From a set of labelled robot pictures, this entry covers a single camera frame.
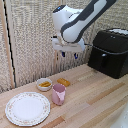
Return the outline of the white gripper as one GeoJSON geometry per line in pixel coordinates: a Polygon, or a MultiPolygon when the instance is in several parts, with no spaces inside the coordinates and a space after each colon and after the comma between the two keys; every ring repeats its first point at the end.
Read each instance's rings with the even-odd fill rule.
{"type": "Polygon", "coordinates": [[[81,39],[78,43],[67,43],[62,44],[61,41],[58,38],[52,39],[52,46],[55,50],[59,50],[62,53],[62,57],[65,57],[66,51],[75,52],[74,58],[78,59],[78,53],[85,50],[84,40],[81,39]]]}

